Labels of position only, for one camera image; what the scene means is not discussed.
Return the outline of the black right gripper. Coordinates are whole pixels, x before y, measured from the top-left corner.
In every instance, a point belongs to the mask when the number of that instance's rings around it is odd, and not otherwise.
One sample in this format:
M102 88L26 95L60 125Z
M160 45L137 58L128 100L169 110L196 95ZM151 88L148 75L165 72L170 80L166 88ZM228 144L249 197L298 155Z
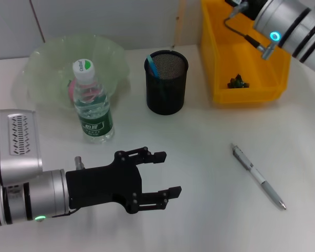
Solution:
M246 8L244 8L241 13L249 19L255 19L265 5L265 0L225 0L225 2L232 7L236 7L240 4L245 5Z

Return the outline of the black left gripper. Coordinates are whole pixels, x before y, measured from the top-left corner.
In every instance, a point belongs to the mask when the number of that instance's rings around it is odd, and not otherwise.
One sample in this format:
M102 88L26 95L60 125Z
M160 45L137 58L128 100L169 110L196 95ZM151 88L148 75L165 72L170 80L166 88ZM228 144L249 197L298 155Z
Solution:
M166 156L165 152L151 153L147 147L142 147L116 152L113 162L107 166L66 172L69 208L118 203L129 214L164 210L171 199L179 197L182 188L142 193L137 165L164 163Z

